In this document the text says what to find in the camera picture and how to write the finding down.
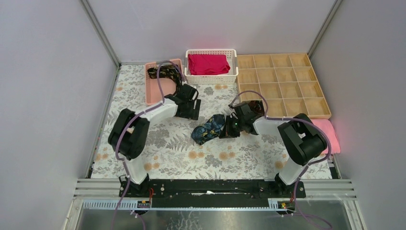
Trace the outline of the blue floral necktie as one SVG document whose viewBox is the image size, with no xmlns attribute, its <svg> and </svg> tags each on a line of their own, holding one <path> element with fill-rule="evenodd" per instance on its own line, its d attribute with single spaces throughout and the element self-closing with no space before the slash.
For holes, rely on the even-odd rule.
<svg viewBox="0 0 406 230">
<path fill-rule="evenodd" d="M 198 145 L 203 145 L 206 142 L 220 136 L 226 123 L 225 116 L 215 114 L 211 116 L 205 123 L 198 125 L 191 133 L 191 138 Z"/>
</svg>

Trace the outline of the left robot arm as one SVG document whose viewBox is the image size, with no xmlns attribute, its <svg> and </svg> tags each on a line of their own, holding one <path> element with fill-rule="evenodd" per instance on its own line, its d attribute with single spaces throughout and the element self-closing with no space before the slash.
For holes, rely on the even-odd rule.
<svg viewBox="0 0 406 230">
<path fill-rule="evenodd" d="M 161 101 L 138 112 L 123 109 L 108 137 L 117 160 L 124 166 L 126 176 L 132 182 L 130 191 L 137 197 L 148 192 L 145 179 L 148 174 L 144 168 L 143 152 L 149 129 L 168 118 L 179 117 L 197 120 L 201 100 L 196 87 L 184 83 L 180 91 L 168 94 Z"/>
</svg>

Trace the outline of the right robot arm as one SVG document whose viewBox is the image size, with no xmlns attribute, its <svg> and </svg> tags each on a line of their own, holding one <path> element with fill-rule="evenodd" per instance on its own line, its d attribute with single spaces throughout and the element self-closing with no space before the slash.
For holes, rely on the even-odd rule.
<svg viewBox="0 0 406 230">
<path fill-rule="evenodd" d="M 234 112 L 226 116 L 220 138 L 237 138 L 242 131 L 252 135 L 280 136 L 289 155 L 285 166 L 276 175 L 275 193 L 287 197 L 293 184 L 305 173 L 308 166 L 317 163 L 324 150 L 331 154 L 331 142 L 306 114 L 294 117 L 267 117 L 254 112 L 248 103 L 233 106 Z"/>
</svg>

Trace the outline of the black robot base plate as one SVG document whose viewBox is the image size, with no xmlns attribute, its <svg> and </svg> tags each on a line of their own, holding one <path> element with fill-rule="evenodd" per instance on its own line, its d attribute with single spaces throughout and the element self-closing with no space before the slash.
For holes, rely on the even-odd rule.
<svg viewBox="0 0 406 230">
<path fill-rule="evenodd" d="M 269 199 L 306 198 L 302 182 L 283 185 L 274 180 L 146 179 L 140 185 L 120 178 L 119 196 L 146 198 L 153 208 L 265 208 Z"/>
</svg>

